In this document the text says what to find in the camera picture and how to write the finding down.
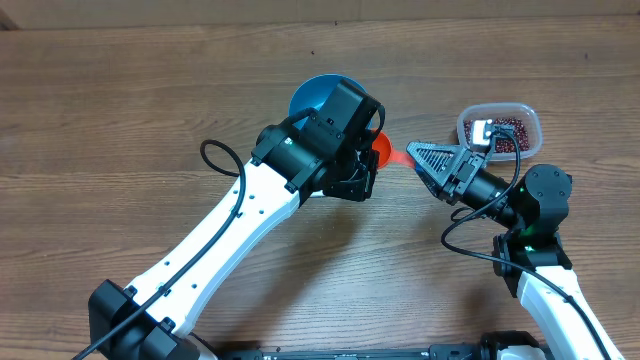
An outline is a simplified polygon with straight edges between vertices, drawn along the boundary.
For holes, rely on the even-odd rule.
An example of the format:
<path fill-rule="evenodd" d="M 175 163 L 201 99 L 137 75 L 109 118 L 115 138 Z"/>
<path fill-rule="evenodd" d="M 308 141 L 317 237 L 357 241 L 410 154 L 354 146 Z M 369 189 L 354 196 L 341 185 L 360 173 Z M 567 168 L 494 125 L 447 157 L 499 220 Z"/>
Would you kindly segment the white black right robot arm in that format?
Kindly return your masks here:
<path fill-rule="evenodd" d="M 459 145 L 412 142 L 416 172 L 431 194 L 462 208 L 446 234 L 488 218 L 506 231 L 487 255 L 538 325 L 545 341 L 524 331 L 486 333 L 477 345 L 433 345 L 433 359 L 619 359 L 620 351 L 590 309 L 562 246 L 559 226 L 568 216 L 572 178 L 540 164 L 505 181 L 486 171 L 488 153 Z"/>

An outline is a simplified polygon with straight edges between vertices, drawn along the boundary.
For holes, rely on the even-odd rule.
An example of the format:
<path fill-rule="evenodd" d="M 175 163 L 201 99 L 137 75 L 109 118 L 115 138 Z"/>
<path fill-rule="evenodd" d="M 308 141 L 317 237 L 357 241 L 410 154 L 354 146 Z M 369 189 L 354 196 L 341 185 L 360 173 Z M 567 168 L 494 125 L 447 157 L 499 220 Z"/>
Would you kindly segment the red scoop with blue handle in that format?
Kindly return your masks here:
<path fill-rule="evenodd" d="M 407 152 L 396 150 L 390 138 L 384 132 L 380 132 L 374 140 L 372 149 L 378 152 L 379 159 L 377 168 L 379 170 L 390 164 L 401 165 L 410 169 L 416 167 L 413 158 Z"/>

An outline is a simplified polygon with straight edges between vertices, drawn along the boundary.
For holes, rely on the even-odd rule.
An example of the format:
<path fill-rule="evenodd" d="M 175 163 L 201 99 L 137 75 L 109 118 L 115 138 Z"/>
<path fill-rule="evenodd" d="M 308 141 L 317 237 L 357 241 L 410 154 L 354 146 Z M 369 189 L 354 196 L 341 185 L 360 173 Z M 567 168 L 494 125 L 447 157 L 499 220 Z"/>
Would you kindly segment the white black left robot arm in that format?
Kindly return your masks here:
<path fill-rule="evenodd" d="M 90 296 L 90 345 L 109 359 L 211 359 L 191 334 L 207 303 L 249 251 L 315 192 L 361 202 L 378 168 L 367 120 L 321 119 L 307 109 L 266 127 L 248 162 L 237 154 L 230 190 L 168 255 L 126 287 Z"/>

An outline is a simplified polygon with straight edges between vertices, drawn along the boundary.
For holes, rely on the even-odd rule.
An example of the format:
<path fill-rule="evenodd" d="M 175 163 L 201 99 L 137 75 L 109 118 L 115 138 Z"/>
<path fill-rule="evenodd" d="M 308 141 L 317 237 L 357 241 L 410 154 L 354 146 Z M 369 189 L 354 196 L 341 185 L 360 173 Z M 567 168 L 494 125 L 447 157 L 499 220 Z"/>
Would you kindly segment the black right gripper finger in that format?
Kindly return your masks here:
<path fill-rule="evenodd" d="M 435 197 L 439 197 L 440 186 L 438 182 L 422 167 L 416 167 L 415 172 L 424 183 L 429 192 Z"/>
<path fill-rule="evenodd" d="M 425 169 L 442 186 L 446 164 L 452 159 L 456 147 L 461 146 L 413 141 L 407 145 L 406 152 L 413 158 L 416 167 Z"/>

